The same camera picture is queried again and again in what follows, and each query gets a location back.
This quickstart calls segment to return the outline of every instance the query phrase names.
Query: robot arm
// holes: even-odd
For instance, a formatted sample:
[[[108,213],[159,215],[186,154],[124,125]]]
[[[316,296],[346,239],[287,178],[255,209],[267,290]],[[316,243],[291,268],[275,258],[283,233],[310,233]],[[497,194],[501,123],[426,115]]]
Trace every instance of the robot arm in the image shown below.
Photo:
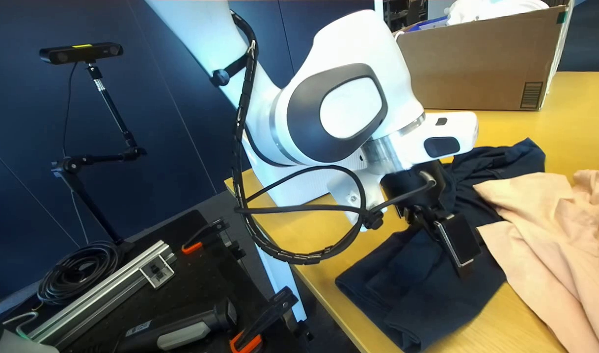
[[[379,180],[385,174],[467,150],[475,143],[473,113],[424,113],[401,49],[375,11],[355,11],[320,29],[298,72],[277,88],[259,62],[241,58],[243,52],[255,56],[257,43],[247,23],[238,19],[236,25],[226,0],[147,1],[204,70],[224,80],[222,92],[245,117],[238,125],[243,125],[245,152],[261,184],[275,184],[304,166],[316,170],[298,172],[269,190],[277,205],[304,203],[328,192],[340,203],[383,205]],[[218,68],[240,62],[251,66],[236,70],[232,78],[218,74]],[[340,170],[353,170],[353,182]],[[318,262],[336,250],[316,250],[294,262]]]

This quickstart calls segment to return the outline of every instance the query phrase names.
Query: wall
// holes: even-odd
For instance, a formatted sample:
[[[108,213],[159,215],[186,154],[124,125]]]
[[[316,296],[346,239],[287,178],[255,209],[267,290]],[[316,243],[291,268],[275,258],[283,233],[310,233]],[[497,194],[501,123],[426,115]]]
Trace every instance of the wall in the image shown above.
[[[599,70],[599,0],[575,3],[560,68]]]
[[[365,0],[232,1],[257,31],[261,62],[285,84],[312,35]],[[51,174],[67,150],[122,150],[122,137],[84,66],[47,64],[41,47],[116,41],[124,54],[98,60],[104,82],[147,154],[80,170],[120,237],[218,194],[232,170],[234,107],[143,0],[0,0],[0,298],[39,280],[84,243],[108,241]]]

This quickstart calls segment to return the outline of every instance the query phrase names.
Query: black cable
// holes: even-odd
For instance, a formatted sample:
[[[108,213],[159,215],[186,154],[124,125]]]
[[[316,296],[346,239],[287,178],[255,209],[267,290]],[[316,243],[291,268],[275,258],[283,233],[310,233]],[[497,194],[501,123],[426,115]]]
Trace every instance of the black cable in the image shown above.
[[[112,245],[82,247],[47,272],[37,298],[47,305],[67,303],[112,274],[120,260],[120,250]]]
[[[82,221],[82,215],[80,215],[80,207],[78,207],[78,201],[77,201],[77,194],[75,194],[75,190],[71,190],[71,188],[69,188],[69,198],[71,198],[71,205],[73,205],[73,209],[75,209],[75,213],[77,213],[80,231],[82,231],[82,235],[84,235],[84,245],[88,245],[88,233],[86,233],[86,227],[84,227],[84,221]]]
[[[271,256],[275,258],[281,258],[281,260],[287,260],[287,262],[293,262],[293,264],[316,264],[320,262],[322,258],[328,258],[328,256],[334,256],[338,252],[342,252],[344,249],[348,249],[355,237],[359,235],[361,227],[379,227],[381,225],[381,209],[391,205],[391,203],[397,203],[397,201],[403,201],[403,200],[408,200],[412,196],[416,196],[418,192],[426,192],[428,188],[436,186],[436,180],[424,172],[424,178],[426,178],[426,184],[420,186],[420,188],[414,188],[406,194],[401,194],[401,196],[395,196],[383,203],[377,203],[375,207],[367,207],[367,196],[365,196],[365,190],[361,186],[361,180],[359,176],[346,168],[346,166],[340,166],[340,164],[318,164],[318,166],[306,166],[306,168],[300,168],[296,172],[291,172],[287,174],[285,178],[261,188],[259,192],[251,194],[251,196],[245,196],[245,190],[243,190],[243,178],[241,178],[241,149],[243,149],[243,143],[241,143],[241,137],[245,135],[247,131],[247,125],[245,125],[245,115],[247,115],[247,107],[249,107],[249,99],[251,99],[251,90],[253,90],[253,82],[255,82],[255,68],[257,68],[257,56],[259,56],[259,49],[257,49],[257,37],[253,33],[253,29],[249,27],[249,23],[238,15],[238,13],[232,13],[236,25],[245,33],[249,45],[247,45],[247,62],[245,62],[245,74],[243,74],[243,84],[241,84],[241,96],[240,96],[240,103],[238,103],[238,111],[236,111],[236,125],[234,125],[234,172],[232,172],[232,180],[234,180],[234,194],[238,198],[238,211],[243,215],[245,219],[245,225],[253,237],[253,241],[265,250],[269,252]],[[291,180],[291,178],[296,178],[298,174],[304,174],[304,172],[312,172],[312,170],[324,170],[324,168],[330,168],[330,170],[340,170],[344,174],[348,174],[355,188],[357,188],[357,194],[359,194],[359,205],[334,205],[334,203],[310,203],[310,205],[281,205],[281,207],[249,207],[247,203],[255,198],[259,198],[261,194],[269,192],[271,188],[275,186],[281,186],[283,182]],[[355,223],[340,237],[338,243],[330,245],[330,247],[324,247],[320,250],[310,250],[310,252],[293,252],[293,250],[287,250],[287,249],[281,249],[279,245],[275,245],[275,241],[265,233],[265,229],[259,227],[259,223],[255,221],[253,213],[285,213],[285,211],[312,211],[312,209],[324,209],[324,211],[355,211],[357,213],[357,219]]]
[[[61,229],[63,235],[75,245],[80,243],[65,229],[61,219],[41,201],[41,198],[27,186],[27,182],[8,164],[8,160],[0,154],[0,164],[18,180],[18,184],[25,190],[25,194],[45,211],[45,215]]]
[[[71,109],[71,86],[73,86],[73,76],[75,76],[77,64],[78,62],[75,62],[71,66],[69,76],[67,76],[67,99],[65,99],[63,133],[61,133],[61,152],[63,152],[63,158],[69,156],[67,154],[67,125],[69,125],[69,109]]]

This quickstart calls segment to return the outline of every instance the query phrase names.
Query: black cloth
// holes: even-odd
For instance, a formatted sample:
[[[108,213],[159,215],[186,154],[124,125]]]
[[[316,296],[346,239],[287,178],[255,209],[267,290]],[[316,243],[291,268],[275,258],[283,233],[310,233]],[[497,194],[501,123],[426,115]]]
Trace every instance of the black cloth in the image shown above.
[[[524,139],[512,147],[477,147],[444,164],[440,205],[465,215],[471,225],[501,215],[479,198],[473,184],[544,170],[544,152]],[[387,194],[406,192],[408,172],[385,180]],[[338,276],[346,292],[401,349],[424,349],[479,313],[505,282],[481,239],[469,274],[458,276],[438,237],[420,225],[393,233],[371,254]]]

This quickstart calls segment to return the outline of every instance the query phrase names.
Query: wooden table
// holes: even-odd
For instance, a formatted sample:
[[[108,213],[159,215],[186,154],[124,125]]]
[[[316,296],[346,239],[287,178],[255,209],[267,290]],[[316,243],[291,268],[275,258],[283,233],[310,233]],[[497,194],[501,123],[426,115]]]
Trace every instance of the wooden table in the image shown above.
[[[599,168],[599,72],[558,72],[544,107],[538,111],[479,111],[479,145],[514,145],[530,137],[546,150],[548,172],[571,176],[579,168]],[[247,194],[261,188],[245,172]],[[271,205],[269,198],[253,205]],[[314,250],[330,245],[349,227],[338,213],[259,215],[257,221],[281,247]],[[342,254],[314,266],[294,266],[300,280],[340,323],[357,349],[399,351],[363,311],[338,290],[336,276],[406,223],[393,209],[385,225],[367,231]],[[430,351],[564,351],[554,333],[503,284],[481,313],[444,337]]]

